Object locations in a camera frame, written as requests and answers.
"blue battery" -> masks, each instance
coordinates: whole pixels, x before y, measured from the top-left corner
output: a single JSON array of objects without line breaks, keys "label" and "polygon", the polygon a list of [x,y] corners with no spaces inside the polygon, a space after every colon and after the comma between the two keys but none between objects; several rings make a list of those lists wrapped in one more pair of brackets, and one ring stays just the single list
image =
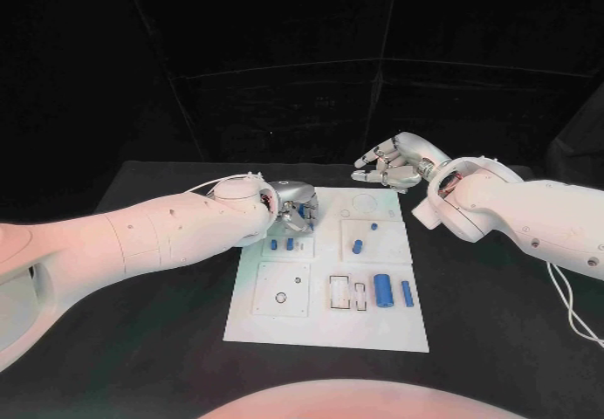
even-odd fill
[{"label": "blue battery", "polygon": [[355,241],[355,246],[352,247],[352,253],[358,255],[362,252],[362,240]]},{"label": "blue battery", "polygon": [[410,288],[410,281],[402,281],[402,295],[405,296],[405,305],[412,307],[412,296],[411,296],[411,288]]},{"label": "blue battery", "polygon": [[394,306],[391,276],[381,273],[374,277],[375,302],[378,307],[387,308]]}]

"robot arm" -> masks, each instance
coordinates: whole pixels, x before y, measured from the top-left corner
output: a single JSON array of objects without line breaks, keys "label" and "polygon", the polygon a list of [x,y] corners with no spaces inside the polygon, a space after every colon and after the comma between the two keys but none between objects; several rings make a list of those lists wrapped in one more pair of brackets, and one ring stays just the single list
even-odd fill
[{"label": "robot arm", "polygon": [[412,214],[428,229],[444,224],[470,242],[502,231],[522,251],[604,279],[604,192],[554,181],[522,181],[496,160],[450,157],[417,135],[398,134],[355,163],[378,168],[352,179],[381,182],[401,193],[428,181]]},{"label": "robot arm", "polygon": [[312,207],[312,185],[248,174],[208,196],[188,191],[59,223],[0,224],[0,371],[91,292],[252,244],[278,219],[310,230]]}]

